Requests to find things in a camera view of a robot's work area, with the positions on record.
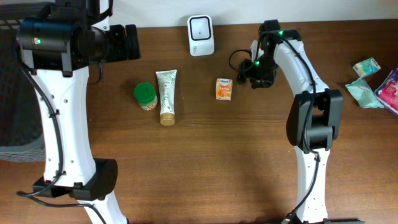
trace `wooden table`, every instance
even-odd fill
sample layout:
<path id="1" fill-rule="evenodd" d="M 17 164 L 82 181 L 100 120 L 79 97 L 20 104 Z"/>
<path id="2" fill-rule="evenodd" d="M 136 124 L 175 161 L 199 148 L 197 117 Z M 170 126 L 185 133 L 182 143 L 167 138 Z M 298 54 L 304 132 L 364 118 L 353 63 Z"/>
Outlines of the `wooden table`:
<path id="1" fill-rule="evenodd" d="M 297 196 L 297 160 L 285 122 L 292 92 L 279 70 L 272 88 L 234 84 L 232 101 L 215 100 L 217 78 L 236 78 L 233 50 L 257 39 L 258 24 L 215 26 L 213 55 L 191 57 L 186 27 L 139 29 L 142 59 L 104 66 L 104 80 L 88 87 L 87 113 L 94 157 L 115 158 L 119 206 L 132 223 L 239 223 L 282 218 Z M 299 28 L 322 80 L 344 95 L 339 138 L 326 176 L 330 218 L 398 222 L 398 118 L 361 109 L 344 84 L 352 63 L 374 57 L 382 67 L 367 81 L 379 85 L 398 67 L 398 21 L 285 23 Z M 238 54 L 233 64 L 246 57 Z M 134 87 L 156 85 L 155 72 L 178 70 L 176 123 L 164 127 L 159 110 L 140 109 Z M 90 81 L 97 79 L 91 69 Z M 90 223 L 81 208 L 45 208 L 15 196 L 30 190 L 44 163 L 0 162 L 1 223 Z M 73 202 L 62 197 L 51 202 Z"/>

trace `gray bin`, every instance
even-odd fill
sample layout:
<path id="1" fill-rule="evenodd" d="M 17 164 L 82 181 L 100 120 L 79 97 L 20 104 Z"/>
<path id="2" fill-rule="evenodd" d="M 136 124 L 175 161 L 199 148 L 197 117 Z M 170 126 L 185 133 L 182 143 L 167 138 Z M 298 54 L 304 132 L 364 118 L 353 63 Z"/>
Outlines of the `gray bin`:
<path id="1" fill-rule="evenodd" d="M 0 6 L 0 160 L 43 161 L 44 138 L 35 91 L 12 56 L 12 41 L 23 18 L 46 5 Z"/>

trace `purple package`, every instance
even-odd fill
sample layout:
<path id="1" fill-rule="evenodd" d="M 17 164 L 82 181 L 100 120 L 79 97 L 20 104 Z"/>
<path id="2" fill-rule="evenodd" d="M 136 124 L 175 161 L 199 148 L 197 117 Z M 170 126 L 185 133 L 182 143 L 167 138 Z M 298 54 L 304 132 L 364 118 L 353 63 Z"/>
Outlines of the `purple package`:
<path id="1" fill-rule="evenodd" d="M 374 93 L 389 111 L 398 116 L 398 69 L 393 70 Z"/>

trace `white wall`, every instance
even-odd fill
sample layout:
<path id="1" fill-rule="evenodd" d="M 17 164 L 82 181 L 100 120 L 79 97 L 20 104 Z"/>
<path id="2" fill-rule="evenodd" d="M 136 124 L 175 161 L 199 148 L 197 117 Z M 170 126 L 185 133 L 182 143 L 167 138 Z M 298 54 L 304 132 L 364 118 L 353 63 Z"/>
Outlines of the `white wall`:
<path id="1" fill-rule="evenodd" d="M 0 0 L 0 4 L 40 0 Z M 397 19 L 398 0 L 114 0 L 112 24 L 138 27 L 185 26 L 187 17 L 208 14 L 214 25 Z"/>

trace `green lid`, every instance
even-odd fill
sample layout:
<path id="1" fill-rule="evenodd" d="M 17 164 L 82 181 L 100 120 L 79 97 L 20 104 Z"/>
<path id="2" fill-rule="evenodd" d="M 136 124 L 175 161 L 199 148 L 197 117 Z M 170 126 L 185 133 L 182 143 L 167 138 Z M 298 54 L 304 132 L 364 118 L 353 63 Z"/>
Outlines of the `green lid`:
<path id="1" fill-rule="evenodd" d="M 149 83 L 141 83 L 136 86 L 134 90 L 134 96 L 138 103 L 148 104 L 155 100 L 156 92 L 154 87 Z"/>

